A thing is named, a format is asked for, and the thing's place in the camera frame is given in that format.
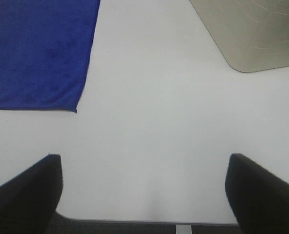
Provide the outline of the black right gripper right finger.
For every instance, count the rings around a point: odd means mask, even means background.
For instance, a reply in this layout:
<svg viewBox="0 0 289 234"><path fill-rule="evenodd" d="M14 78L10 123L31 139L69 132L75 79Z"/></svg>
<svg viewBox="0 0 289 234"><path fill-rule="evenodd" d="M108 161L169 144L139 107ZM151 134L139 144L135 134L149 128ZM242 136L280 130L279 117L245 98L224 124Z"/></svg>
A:
<svg viewBox="0 0 289 234"><path fill-rule="evenodd" d="M243 154L232 154L226 195L245 234L289 234L289 184Z"/></svg>

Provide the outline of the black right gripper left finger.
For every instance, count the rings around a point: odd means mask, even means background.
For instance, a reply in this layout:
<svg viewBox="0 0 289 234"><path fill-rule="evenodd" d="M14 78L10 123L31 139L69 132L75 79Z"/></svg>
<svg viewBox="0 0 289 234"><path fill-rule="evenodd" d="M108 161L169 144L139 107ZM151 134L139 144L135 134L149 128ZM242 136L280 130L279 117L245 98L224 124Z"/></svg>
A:
<svg viewBox="0 0 289 234"><path fill-rule="evenodd" d="M43 234L62 194L60 155L47 155L0 186L0 234Z"/></svg>

